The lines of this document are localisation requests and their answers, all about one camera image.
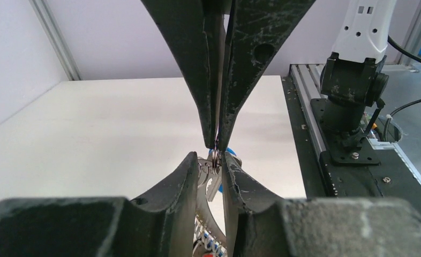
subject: bolt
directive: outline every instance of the bolt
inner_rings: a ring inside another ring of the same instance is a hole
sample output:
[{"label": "bolt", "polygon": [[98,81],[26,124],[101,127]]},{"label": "bolt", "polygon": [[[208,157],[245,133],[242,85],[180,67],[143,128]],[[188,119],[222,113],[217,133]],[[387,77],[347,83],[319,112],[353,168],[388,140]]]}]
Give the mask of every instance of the bolt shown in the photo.
[{"label": "bolt", "polygon": [[352,157],[354,160],[357,160],[357,159],[359,159],[359,153],[354,152],[354,153],[352,153],[352,154],[351,154],[351,157]]},{"label": "bolt", "polygon": [[389,177],[383,178],[382,181],[384,181],[384,183],[386,183],[386,184],[392,183],[392,180]]}]

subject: white table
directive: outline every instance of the white table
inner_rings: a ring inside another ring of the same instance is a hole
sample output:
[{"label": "white table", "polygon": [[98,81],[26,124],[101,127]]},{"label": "white table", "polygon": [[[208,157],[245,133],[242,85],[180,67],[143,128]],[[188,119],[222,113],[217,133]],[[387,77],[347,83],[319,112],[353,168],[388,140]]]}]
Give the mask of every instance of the white table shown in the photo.
[{"label": "white table", "polygon": [[[283,197],[305,197],[280,77],[261,78],[229,146],[264,186]],[[191,151],[207,157],[182,78],[63,82],[0,125],[0,200],[132,199]],[[222,211],[221,195],[212,205]]]}]

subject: white wall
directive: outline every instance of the white wall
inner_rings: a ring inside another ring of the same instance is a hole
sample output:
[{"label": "white wall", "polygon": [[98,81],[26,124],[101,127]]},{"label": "white wall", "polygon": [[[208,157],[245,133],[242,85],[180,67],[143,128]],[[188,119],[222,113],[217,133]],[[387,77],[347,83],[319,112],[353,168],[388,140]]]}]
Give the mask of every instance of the white wall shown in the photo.
[{"label": "white wall", "polygon": [[0,0],[0,123],[63,80],[29,1]]},{"label": "white wall", "polygon": [[[420,0],[398,0],[391,36],[403,42]],[[140,0],[48,0],[84,79],[180,77],[160,32]],[[291,63],[324,63],[348,0],[316,0],[266,74]],[[387,51],[388,61],[397,53]]]}]

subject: black cable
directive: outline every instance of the black cable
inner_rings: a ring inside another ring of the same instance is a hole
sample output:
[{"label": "black cable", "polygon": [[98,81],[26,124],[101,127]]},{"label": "black cable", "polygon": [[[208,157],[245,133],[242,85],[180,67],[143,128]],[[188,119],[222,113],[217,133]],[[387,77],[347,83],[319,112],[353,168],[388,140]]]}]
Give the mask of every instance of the black cable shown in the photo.
[{"label": "black cable", "polygon": [[375,127],[374,131],[378,134],[379,141],[383,142],[384,141],[384,135],[383,135],[381,129],[379,129],[379,127]]},{"label": "black cable", "polygon": [[[413,54],[411,54],[410,52],[408,52],[408,51],[406,51],[404,48],[402,48],[399,44],[397,44],[390,36],[388,36],[388,38],[387,38],[387,42],[389,42],[389,44],[393,47],[393,48],[395,48],[396,50],[398,50],[398,52],[400,52],[400,53],[402,53],[402,54],[404,54],[404,55],[406,55],[406,56],[408,56],[409,58],[411,58],[411,59],[413,59],[413,60],[416,60],[416,61],[418,61],[418,62],[420,62],[421,63],[421,58],[420,57],[418,57],[418,56],[415,56],[415,55],[413,55]],[[401,111],[401,110],[403,110],[403,109],[405,109],[405,108],[407,108],[407,107],[410,107],[411,105],[414,105],[414,104],[417,104],[417,103],[421,103],[421,99],[419,99],[419,100],[415,100],[415,101],[413,101],[413,102],[410,102],[410,103],[407,103],[407,104],[405,104],[405,105],[403,105],[403,106],[401,106],[401,107],[399,107],[399,108],[397,108],[397,109],[395,109],[392,113],[390,113],[390,115],[387,115],[387,121],[386,121],[386,125],[384,126],[384,139],[386,140],[386,141],[388,141],[387,140],[387,131],[389,130],[389,125],[390,125],[390,121],[392,120],[392,117],[397,113],[397,112],[399,112],[399,111]]]},{"label": "black cable", "polygon": [[411,54],[410,52],[406,51],[405,49],[403,49],[399,44],[397,44],[390,36],[388,36],[387,38],[387,42],[389,42],[389,44],[395,48],[396,50],[398,50],[398,52],[408,56],[409,58],[416,60],[418,62],[421,63],[421,58],[418,56],[415,56],[413,54]]},{"label": "black cable", "polygon": [[399,111],[401,111],[401,110],[403,110],[403,109],[405,109],[405,108],[407,108],[407,107],[410,107],[410,106],[412,106],[412,105],[414,105],[414,104],[418,104],[418,103],[421,103],[421,99],[419,99],[419,100],[415,100],[415,101],[413,101],[413,102],[410,102],[410,103],[407,103],[407,104],[405,104],[405,105],[403,105],[403,106],[400,106],[400,107],[398,107],[397,109],[395,109],[393,112],[391,112],[390,113],[390,115],[387,115],[387,121],[386,121],[386,125],[384,126],[384,139],[387,141],[387,130],[389,129],[389,125],[390,125],[390,121],[392,120],[392,117],[395,115],[395,114],[397,114]]}]

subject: gray floor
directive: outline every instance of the gray floor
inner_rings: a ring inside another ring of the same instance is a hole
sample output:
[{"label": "gray floor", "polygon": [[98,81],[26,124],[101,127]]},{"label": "gray floor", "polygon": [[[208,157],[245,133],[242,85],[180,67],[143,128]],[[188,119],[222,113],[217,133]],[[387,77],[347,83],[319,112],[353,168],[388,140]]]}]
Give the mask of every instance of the gray floor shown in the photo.
[{"label": "gray floor", "polygon": [[[389,75],[389,83],[382,94],[386,102],[382,116],[421,99],[421,67],[418,67],[418,72],[411,72],[398,66],[387,66],[384,72]],[[399,145],[421,173],[421,103],[398,112],[393,121],[403,132]]]}]

